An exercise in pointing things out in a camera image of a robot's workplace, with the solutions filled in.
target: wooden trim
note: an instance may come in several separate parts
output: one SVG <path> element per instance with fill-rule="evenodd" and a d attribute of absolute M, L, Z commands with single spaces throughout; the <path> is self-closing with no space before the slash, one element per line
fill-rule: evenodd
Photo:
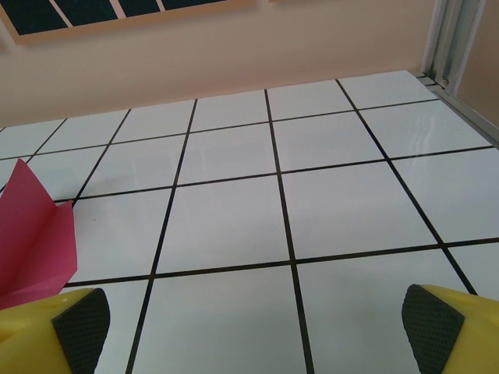
<path fill-rule="evenodd" d="M 224 2 L 212 2 L 210 4 L 190 6 L 187 8 L 166 10 L 133 16 L 124 19 L 113 19 L 110 21 L 91 23 L 88 25 L 68 27 L 65 29 L 45 31 L 42 33 L 19 35 L 10 21 L 5 10 L 0 6 L 0 19 L 5 24 L 7 31 L 17 45 L 38 44 L 49 41 L 59 41 L 69 37 L 81 37 L 84 35 L 104 33 L 110 30 L 121 30 L 125 28 L 163 23 L 177 19 L 198 17 L 228 10 L 248 9 L 256 5 L 256 0 L 225 0 Z"/>

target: dark panel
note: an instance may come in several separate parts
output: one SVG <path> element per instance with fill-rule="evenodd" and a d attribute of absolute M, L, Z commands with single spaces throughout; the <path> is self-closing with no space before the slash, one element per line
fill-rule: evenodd
<path fill-rule="evenodd" d="M 461 313 L 423 287 L 409 287 L 402 305 L 402 323 L 422 373 L 441 374 L 445 370 L 464 322 Z"/>
<path fill-rule="evenodd" d="M 109 0 L 55 0 L 55 2 L 73 26 L 118 18 Z"/>
<path fill-rule="evenodd" d="M 188 6 L 196 6 L 202 4 L 210 4 L 211 2 L 223 2 L 225 0 L 161 0 L 165 9 L 187 8 Z"/>
<path fill-rule="evenodd" d="M 93 374 L 111 315 L 101 288 L 92 290 L 52 320 L 52 326 L 73 374 Z"/>
<path fill-rule="evenodd" d="M 0 0 L 19 35 L 67 27 L 48 0 Z"/>
<path fill-rule="evenodd" d="M 119 0 L 127 17 L 159 12 L 156 0 Z"/>

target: pink paper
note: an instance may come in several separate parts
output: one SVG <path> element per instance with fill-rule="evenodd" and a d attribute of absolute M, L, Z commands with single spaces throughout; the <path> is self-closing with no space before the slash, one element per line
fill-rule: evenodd
<path fill-rule="evenodd" d="M 22 160 L 0 197 L 0 309 L 57 295 L 76 272 L 73 209 Z"/>

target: yellow object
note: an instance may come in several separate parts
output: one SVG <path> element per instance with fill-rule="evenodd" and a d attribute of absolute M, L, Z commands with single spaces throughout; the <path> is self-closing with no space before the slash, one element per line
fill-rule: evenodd
<path fill-rule="evenodd" d="M 437 286 L 423 288 L 465 317 L 443 374 L 499 373 L 499 302 Z"/>
<path fill-rule="evenodd" d="M 91 297 L 82 300 L 93 291 L 99 291 L 98 299 Z M 94 333 L 88 323 L 95 320 L 99 312 L 101 330 L 95 340 L 81 338 L 82 334 Z M 0 373 L 5 374 L 71 374 L 89 372 L 88 368 L 97 364 L 105 334 L 109 326 L 108 304 L 102 290 L 83 289 L 57 295 L 37 302 L 0 310 Z M 70 356 L 86 355 L 82 344 L 95 344 L 91 349 L 95 362 L 84 362 L 86 370 L 75 370 L 75 360 Z M 81 365 L 81 357 L 76 357 L 76 366 Z"/>

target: black grout line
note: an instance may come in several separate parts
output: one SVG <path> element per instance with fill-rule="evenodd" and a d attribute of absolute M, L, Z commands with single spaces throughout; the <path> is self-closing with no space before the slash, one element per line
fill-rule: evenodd
<path fill-rule="evenodd" d="M 448 248 L 455 248 L 455 247 L 466 247 L 468 245 L 482 245 L 482 244 L 493 244 L 493 243 L 499 243 L 499 237 L 463 240 L 460 242 L 449 242 L 449 243 L 446 243 L 446 246 Z"/>
<path fill-rule="evenodd" d="M 122 140 L 121 142 L 114 142 L 111 145 L 114 146 L 114 145 L 117 145 L 117 144 L 128 144 L 128 143 L 142 142 L 144 140 L 156 140 L 156 139 L 172 138 L 173 136 L 182 136 L 182 135 L 185 135 L 185 133 L 184 132 L 179 132 L 177 134 L 150 136 L 148 138 L 132 139 L 132 140 Z"/>
<path fill-rule="evenodd" d="M 87 184 L 88 182 L 90 181 L 90 179 L 92 178 L 92 175 L 94 175 L 94 172 L 97 170 L 97 167 L 99 166 L 99 164 L 101 163 L 102 159 L 104 158 L 104 155 L 106 154 L 106 152 L 108 151 L 109 147 L 111 146 L 111 143 L 112 141 L 114 140 L 114 138 L 116 137 L 116 135 L 118 134 L 118 131 L 121 129 L 121 127 L 123 126 L 123 123 L 125 123 L 126 121 L 126 118 L 128 117 L 128 114 L 130 113 L 132 109 L 129 109 L 125 116 L 123 117 L 122 121 L 119 123 L 118 127 L 116 128 L 116 131 L 114 134 L 112 134 L 112 137 L 110 138 L 109 140 L 109 143 L 106 145 L 106 147 L 104 148 L 104 150 L 102 151 L 101 155 L 99 156 L 97 162 L 95 163 L 94 167 L 92 168 L 92 170 L 90 171 L 90 174 L 88 175 L 87 179 L 85 180 L 85 182 L 83 183 L 83 185 L 81 186 L 81 189 L 79 190 L 79 192 L 76 194 L 76 197 L 75 199 L 73 200 L 73 206 L 75 206 L 76 202 L 78 201 L 78 199 L 80 198 L 81 194 L 83 193 L 83 190 L 87 187 Z"/>
<path fill-rule="evenodd" d="M 156 270 L 157 270 L 157 265 L 159 264 L 161 250 L 163 249 L 163 242 L 165 241 L 166 227 L 168 226 L 170 213 L 172 212 L 173 199 L 175 198 L 175 191 L 176 191 L 177 185 L 179 183 L 180 170 L 182 168 L 182 162 L 183 162 L 184 156 L 186 154 L 187 141 L 189 140 L 190 130 L 191 130 L 191 127 L 193 125 L 194 113 L 196 112 L 196 106 L 197 106 L 197 99 L 194 101 L 194 104 L 193 104 L 193 111 L 191 112 L 190 119 L 189 119 L 189 125 L 187 126 L 186 138 L 184 139 L 184 144 L 182 146 L 182 152 L 180 153 L 179 164 L 177 166 L 177 172 L 175 173 L 175 179 L 173 180 L 172 191 L 170 192 L 170 199 L 168 201 L 168 206 L 167 206 L 166 212 L 165 212 L 165 218 L 163 220 L 163 225 L 161 226 L 161 232 L 159 235 L 159 239 L 157 241 L 157 248 L 156 248 L 156 253 L 154 255 L 153 265 L 150 269 L 150 279 L 147 282 L 146 294 L 144 295 L 144 298 L 143 298 L 142 309 L 140 310 L 140 316 L 139 316 L 139 320 L 137 322 L 135 336 L 133 337 L 132 349 L 130 350 L 128 363 L 126 365 L 126 371 L 125 371 L 126 374 L 132 374 L 132 371 L 133 371 L 133 364 L 135 363 L 137 350 L 139 348 L 140 337 L 142 335 L 142 329 L 143 329 L 143 323 L 146 319 L 147 307 L 149 306 L 149 301 L 150 301 L 150 294 L 153 290 L 154 277 L 156 276 Z"/>
<path fill-rule="evenodd" d="M 212 179 L 210 181 L 182 183 L 182 184 L 177 185 L 177 187 L 191 187 L 193 185 L 211 185 L 214 183 L 241 181 L 243 179 L 271 177 L 273 175 L 277 175 L 277 173 L 253 174 L 253 175 L 244 175 L 242 177 L 232 177 L 232 178 L 223 178 L 223 179 Z"/>
<path fill-rule="evenodd" d="M 270 263 L 251 263 L 248 265 L 213 267 L 210 269 L 184 270 L 184 271 L 175 271 L 171 273 L 156 274 L 154 276 L 154 279 L 188 277 L 192 275 L 205 275 L 205 274 L 215 274 L 215 273 L 228 273 L 232 271 L 242 271 L 242 270 L 267 269 L 269 267 L 289 266 L 290 264 L 291 262 L 286 260 L 286 261 L 274 261 Z"/>
<path fill-rule="evenodd" d="M 390 169 L 391 171 L 393 171 L 395 177 L 398 179 L 398 182 L 400 183 L 400 185 L 402 186 L 402 188 L 404 189 L 405 193 L 407 194 L 407 196 L 409 197 L 409 199 L 411 200 L 412 202 L 412 205 L 416 208 L 416 210 L 418 211 L 419 215 L 421 216 L 421 218 L 423 219 L 424 223 L 426 224 L 426 226 L 428 227 L 428 230 L 430 230 L 431 234 L 433 235 L 433 237 L 435 238 L 435 240 L 437 241 L 438 245 L 441 247 L 442 251 L 444 252 L 445 256 L 447 257 L 449 263 L 452 265 L 452 267 L 454 268 L 455 272 L 457 273 L 457 275 L 459 276 L 459 278 L 461 279 L 461 282 L 465 285 L 466 289 L 468 290 L 468 292 L 470 294 L 473 294 L 473 295 L 477 295 L 475 289 L 473 288 L 473 286 L 471 285 L 471 283 L 469 282 L 469 279 L 466 277 L 466 275 L 464 274 L 464 272 L 462 271 L 461 267 L 458 265 L 458 263 L 455 261 L 454 257 L 452 256 L 452 254 L 449 252 L 447 246 L 444 244 L 444 241 L 442 240 L 442 238 L 440 237 L 440 235 L 438 234 L 437 230 L 435 229 L 435 227 L 433 226 L 433 224 L 430 222 L 430 219 L 428 218 L 428 216 L 424 213 L 424 210 L 423 208 L 420 206 L 420 204 L 418 203 L 418 201 L 416 200 L 415 196 L 412 194 L 411 190 L 409 189 L 409 187 L 407 186 L 407 184 L 405 183 L 404 179 L 402 178 L 402 176 L 400 175 L 400 173 L 398 172 L 397 168 L 395 167 L 395 165 L 393 164 L 393 162 L 391 161 L 390 157 L 388 157 L 387 153 L 385 152 L 384 148 L 381 146 L 381 143 L 380 141 L 377 139 L 377 137 L 374 135 L 374 132 L 371 130 L 371 128 L 369 127 L 369 125 L 367 124 L 366 120 L 364 119 L 364 117 L 360 114 L 360 111 L 359 109 L 357 109 L 356 105 L 354 104 L 354 102 L 352 101 L 352 98 L 349 96 L 349 94 L 346 92 L 345 88 L 342 86 L 342 84 L 340 83 L 339 80 L 336 79 L 336 82 L 337 84 L 339 85 L 340 89 L 343 91 L 343 94 L 346 96 L 346 98 L 349 100 L 350 104 L 353 106 L 354 110 L 356 111 L 357 115 L 359 116 L 359 119 L 360 121 L 364 124 L 364 127 L 366 128 L 366 131 L 369 133 L 371 139 L 376 143 L 376 146 L 378 147 L 378 149 L 380 150 L 381 154 L 383 154 L 383 157 L 384 159 L 387 161 L 388 163 L 388 166 L 390 166 Z"/>
<path fill-rule="evenodd" d="M 283 118 L 283 119 L 273 119 L 272 121 L 275 122 L 283 122 L 283 121 L 294 121 L 295 119 L 304 119 L 304 118 L 314 118 L 314 117 L 324 117 L 325 115 L 341 115 L 343 113 L 353 113 L 353 109 L 348 109 L 347 111 L 330 111 L 328 113 L 320 113 L 319 115 L 300 115 L 299 117 L 290 117 L 290 118 Z"/>
<path fill-rule="evenodd" d="M 47 138 L 47 139 L 46 139 L 46 140 L 45 140 L 45 141 L 41 144 L 41 146 L 39 146 L 39 147 L 37 148 L 37 150 L 35 150 L 35 151 L 34 151 L 34 153 L 33 153 L 32 155 L 30 155 L 30 156 L 27 156 L 27 155 L 26 155 L 26 156 L 18 156 L 18 157 L 8 157 L 8 158 L 2 159 L 2 160 L 12 160 L 13 158 L 14 158 L 14 159 L 18 159 L 18 158 L 21 158 L 21 157 L 29 157 L 29 158 L 27 159 L 26 163 L 30 162 L 30 161 L 31 161 L 31 159 L 32 159 L 33 157 L 35 157 L 35 156 L 37 156 L 37 155 L 38 155 L 38 151 L 39 151 L 39 150 L 41 150 L 41 148 L 42 148 L 45 144 L 47 144 L 47 142 L 50 140 L 50 138 L 51 138 L 51 137 L 53 137 L 53 135 L 57 132 L 57 130 L 59 130 L 59 129 L 61 128 L 61 126 L 62 126 L 62 125 L 64 125 L 64 123 L 65 123 L 67 120 L 68 120 L 67 118 L 66 118 L 66 119 L 64 119 L 64 120 L 63 120 L 63 121 L 59 124 L 59 126 L 57 126 L 57 127 L 55 128 L 55 130 L 54 130 L 54 131 L 52 131 L 52 133 L 51 133 L 51 134 L 48 136 L 48 138 Z M 2 191 L 4 190 L 4 188 L 5 188 L 5 186 L 6 186 L 6 185 L 7 185 L 7 184 L 5 183 L 5 184 L 4 184 L 4 185 L 0 188 L 0 192 L 2 192 Z"/>
<path fill-rule="evenodd" d="M 413 247 L 381 249 L 381 250 L 370 251 L 370 252 L 354 252 L 354 253 L 342 253 L 339 255 L 321 256 L 321 257 L 307 257 L 305 259 L 297 259 L 296 262 L 298 264 L 322 263 L 322 262 L 326 262 L 326 261 L 327 262 L 339 261 L 341 259 L 360 259 L 363 257 L 394 255 L 394 254 L 398 254 L 398 253 L 422 252 L 422 251 L 429 251 L 432 249 L 440 249 L 440 248 L 441 248 L 441 246 L 438 244 L 415 245 Z"/>
<path fill-rule="evenodd" d="M 303 173 L 306 171 L 316 171 L 316 170 L 326 170 L 326 169 L 335 169 L 335 168 L 346 168 L 348 166 L 357 166 L 357 165 L 367 165 L 367 164 L 377 164 L 380 162 L 385 162 L 386 160 L 377 159 L 377 160 L 368 160 L 368 161 L 357 161 L 357 162 L 348 162 L 346 164 L 335 164 L 335 165 L 326 165 L 326 166 L 316 166 L 313 168 L 304 168 L 304 169 L 295 169 L 295 170 L 287 170 L 281 171 L 281 174 L 295 174 L 295 173 Z"/>
<path fill-rule="evenodd" d="M 291 267 L 293 287 L 295 289 L 296 311 L 298 313 L 299 329 L 302 335 L 303 355 L 305 358 L 306 373 L 314 374 L 315 370 L 313 368 L 312 349 L 310 347 L 309 332 L 306 327 L 305 308 L 303 306 L 302 290 L 299 284 L 298 267 L 296 266 L 295 249 L 293 246 L 293 239 L 291 234 L 291 224 L 289 223 L 288 206 L 286 204 L 284 182 L 282 181 L 281 164 L 279 163 L 278 147 L 275 140 L 274 123 L 272 122 L 271 103 L 268 98 L 267 90 L 264 90 L 264 92 L 265 92 L 265 102 L 267 104 L 269 128 L 271 131 L 272 148 L 274 150 L 275 170 L 277 172 L 279 194 L 281 196 L 282 216 L 284 218 L 286 240 L 288 242 L 288 252 L 289 252 L 289 262 L 290 262 L 289 265 Z"/>
<path fill-rule="evenodd" d="M 149 189 L 132 189 L 129 191 L 109 192 L 109 193 L 102 193 L 100 195 L 81 196 L 78 198 L 78 200 L 98 199 L 100 197 L 130 195 L 132 193 L 151 192 L 151 191 L 161 191 L 162 189 L 170 189 L 170 188 L 171 188 L 170 185 L 164 185 L 161 187 L 150 187 Z"/>
<path fill-rule="evenodd" d="M 112 283 L 125 283 L 134 281 L 144 281 L 150 278 L 149 275 L 134 275 L 131 277 L 118 277 L 118 278 L 107 278 L 107 279 L 93 279 L 93 280 L 82 280 L 79 282 L 68 282 L 65 284 L 64 288 L 70 287 L 86 287 L 86 286 L 96 286 L 98 284 L 112 284 Z"/>
<path fill-rule="evenodd" d="M 499 237 L 465 240 L 460 242 L 448 242 L 444 243 L 443 246 L 448 248 L 459 248 L 472 245 L 485 245 L 485 244 L 494 244 L 494 243 L 499 243 Z M 414 245 L 411 247 L 380 249 L 377 251 L 369 251 L 369 252 L 354 252 L 354 253 L 342 253 L 329 256 L 306 257 L 302 259 L 296 259 L 296 264 L 334 262 L 342 259 L 361 259 L 365 257 L 387 256 L 387 255 L 396 255 L 396 254 L 411 253 L 411 252 L 425 252 L 441 248 L 442 245 L 439 244 Z M 156 280 L 156 279 L 173 278 L 173 277 L 188 277 L 192 275 L 228 273 L 232 271 L 266 269 L 270 267 L 290 266 L 290 265 L 291 265 L 290 260 L 273 261 L 269 263 L 251 263 L 246 265 L 233 265 L 233 266 L 213 267 L 213 268 L 205 268 L 197 270 L 175 271 L 171 273 L 157 273 L 155 275 L 149 274 L 149 275 L 135 275 L 130 277 L 82 280 L 78 282 L 69 282 L 64 287 L 71 288 L 71 287 L 95 286 L 99 284 L 125 283 L 132 281 L 150 280 L 153 278 Z"/>
<path fill-rule="evenodd" d="M 0 161 L 17 160 L 18 158 L 31 157 L 31 156 L 33 156 L 33 155 L 32 154 L 22 154 L 20 156 L 12 156 L 12 157 L 0 158 Z"/>
<path fill-rule="evenodd" d="M 88 150 L 90 148 L 98 148 L 99 146 L 106 146 L 106 144 L 98 144 L 96 146 L 79 146 L 77 148 L 70 148 L 68 150 L 51 150 L 50 152 L 40 152 L 40 153 L 37 153 L 37 156 L 41 156 L 43 154 L 53 154 L 53 153 L 69 152 L 71 150 Z"/>
<path fill-rule="evenodd" d="M 443 150 L 441 152 L 431 152 L 431 153 L 413 154 L 413 155 L 410 155 L 410 156 L 391 157 L 390 160 L 391 161 L 408 160 L 409 158 L 439 156 L 441 154 L 471 152 L 471 151 L 474 151 L 474 150 L 489 150 L 491 148 L 495 148 L 495 147 L 494 146 L 475 146 L 473 148 L 464 148 L 464 149 L 461 149 L 461 150 Z"/>
<path fill-rule="evenodd" d="M 26 161 L 26 163 L 30 162 L 30 161 L 31 161 L 31 159 L 32 159 L 33 157 L 35 157 L 35 156 L 38 154 L 38 151 L 39 151 L 39 150 L 41 150 L 45 144 L 47 144 L 47 142 L 50 140 L 50 138 L 54 136 L 54 134 L 57 132 L 57 130 L 59 130 L 59 129 L 62 127 L 62 125 L 64 125 L 64 124 L 65 124 L 65 122 L 66 122 L 67 120 L 68 120 L 67 118 L 66 118 L 65 120 L 63 120 L 63 121 L 59 124 L 59 126 L 57 126 L 57 127 L 55 128 L 55 130 L 54 130 L 54 131 L 52 131 L 52 134 L 50 134 L 50 135 L 48 136 L 48 138 L 47 138 L 47 139 L 46 139 L 46 140 L 45 140 L 45 141 L 41 144 L 41 146 L 39 146 L 39 147 L 38 147 L 38 149 L 34 151 L 34 153 L 33 153 L 33 154 L 30 156 L 30 158 Z"/>
<path fill-rule="evenodd" d="M 211 132 L 211 131 L 227 130 L 227 129 L 238 129 L 239 127 L 264 125 L 266 123 L 268 123 L 268 122 L 264 121 L 264 122 L 245 123 L 245 124 L 242 124 L 242 125 L 232 125 L 232 126 L 225 126 L 225 127 L 217 127 L 215 129 L 196 130 L 196 131 L 191 131 L 190 133 L 191 134 L 199 134 L 199 133 L 202 133 L 202 132 Z"/>
<path fill-rule="evenodd" d="M 357 109 L 357 107 L 354 107 L 355 108 L 354 111 L 370 111 L 372 109 L 391 108 L 391 107 L 403 107 L 403 106 L 406 106 L 406 105 L 421 104 L 421 103 L 431 103 L 432 101 L 441 101 L 441 100 L 438 97 L 435 97 L 434 99 L 410 101 L 409 103 L 378 105 L 376 107 L 367 107 L 367 108 L 360 108 L 360 109 Z"/>
<path fill-rule="evenodd" d="M 427 100 L 421 100 L 421 101 L 410 101 L 408 103 L 380 105 L 380 106 L 377 106 L 377 107 L 362 108 L 362 109 L 360 109 L 360 111 L 367 111 L 367 110 L 370 110 L 370 109 L 378 109 L 378 108 L 399 107 L 399 106 L 404 106 L 404 105 L 419 104 L 419 103 L 426 103 L 426 102 L 439 101 L 439 100 L 440 100 L 439 98 L 435 98 L 435 99 L 427 99 Z M 331 112 L 328 112 L 328 113 L 320 113 L 318 115 L 304 115 L 304 116 L 299 116 L 299 117 L 281 118 L 281 119 L 275 119 L 273 121 L 275 123 L 275 122 L 283 122 L 283 121 L 292 121 L 292 120 L 295 120 L 295 119 L 322 117 L 322 116 L 326 116 L 326 115 L 340 115 L 342 113 L 353 113 L 353 112 L 355 112 L 355 110 L 353 110 L 353 109 L 349 109 L 347 111 L 331 111 Z M 247 123 L 247 124 L 243 124 L 243 125 L 234 125 L 234 126 L 227 126 L 227 127 L 217 127 L 215 129 L 195 130 L 195 131 L 191 131 L 190 133 L 191 134 L 197 134 L 197 133 L 202 133 L 202 132 L 211 132 L 211 131 L 218 131 L 218 130 L 225 130 L 225 129 L 236 129 L 236 128 L 239 128 L 239 127 L 246 127 L 246 126 L 253 126 L 253 125 L 263 125 L 263 124 L 266 124 L 266 123 L 268 123 L 268 121 L 264 121 L 264 122 L 253 122 L 253 123 Z M 110 145 L 136 143 L 136 142 L 142 142 L 144 140 L 162 139 L 162 138 L 169 138 L 169 137 L 172 137 L 172 136 L 182 136 L 182 135 L 185 135 L 185 133 L 184 132 L 180 132 L 180 133 L 169 134 L 169 135 L 151 136 L 151 137 L 148 137 L 148 138 L 123 140 L 121 142 L 114 142 L 114 143 L 111 142 Z M 50 152 L 41 152 L 41 153 L 36 153 L 36 155 L 52 154 L 52 153 L 62 153 L 62 152 L 69 152 L 71 150 L 85 150 L 85 149 L 89 149 L 89 148 L 98 148 L 99 146 L 108 146 L 108 145 L 109 145 L 109 143 L 107 143 L 107 144 L 98 144 L 98 145 L 95 145 L 95 146 L 81 146 L 81 147 L 77 147 L 77 148 L 69 148 L 67 150 L 53 150 L 53 151 L 50 151 Z M 16 157 L 0 158 L 0 161 L 17 159 L 17 158 L 21 158 L 21 157 L 30 157 L 30 158 L 32 158 L 33 156 L 35 156 L 35 153 L 34 154 L 25 154 L 25 155 L 16 156 Z"/>
<path fill-rule="evenodd" d="M 477 146 L 474 148 L 464 148 L 461 150 L 443 150 L 440 152 L 414 154 L 414 155 L 410 155 L 410 156 L 391 157 L 390 160 L 391 161 L 399 161 L 399 160 L 407 160 L 407 159 L 418 158 L 418 157 L 439 156 L 442 154 L 449 154 L 449 153 L 463 153 L 463 152 L 472 152 L 475 150 L 489 150 L 489 149 L 493 149 L 493 148 L 494 148 L 494 146 Z M 346 168 L 348 166 L 377 164 L 377 163 L 381 163 L 381 162 L 386 162 L 386 160 L 384 158 L 382 158 L 382 159 L 368 160 L 368 161 L 349 162 L 346 164 L 332 164 L 332 165 L 324 165 L 324 166 L 315 166 L 312 168 L 303 168 L 303 169 L 293 169 L 293 170 L 281 171 L 281 174 L 286 175 L 286 174 L 302 173 L 302 172 L 307 172 L 307 171 L 319 171 L 319 170 L 327 170 L 327 169 L 335 169 L 335 168 Z M 209 181 L 180 183 L 177 185 L 177 187 L 190 187 L 193 185 L 210 185 L 210 184 L 214 184 L 214 183 L 240 181 L 243 179 L 271 177 L 274 175 L 277 175 L 277 172 L 255 174 L 255 175 L 243 175 L 240 177 L 231 177 L 231 178 L 223 178 L 223 179 L 211 179 Z M 150 187 L 148 189 L 131 189 L 131 190 L 127 190 L 127 191 L 109 192 L 109 193 L 103 193 L 103 194 L 99 194 L 99 195 L 80 196 L 78 198 L 78 200 L 98 199 L 101 197 L 108 197 L 108 196 L 119 196 L 119 195 L 129 195 L 129 194 L 133 194 L 133 193 L 159 191 L 162 189 L 170 189 L 171 187 L 172 187 L 171 185 L 163 185 L 163 186 L 159 186 L 159 187 Z M 62 203 L 62 202 L 68 201 L 68 200 L 71 200 L 71 199 L 60 199 L 60 200 L 56 200 L 55 202 Z"/>

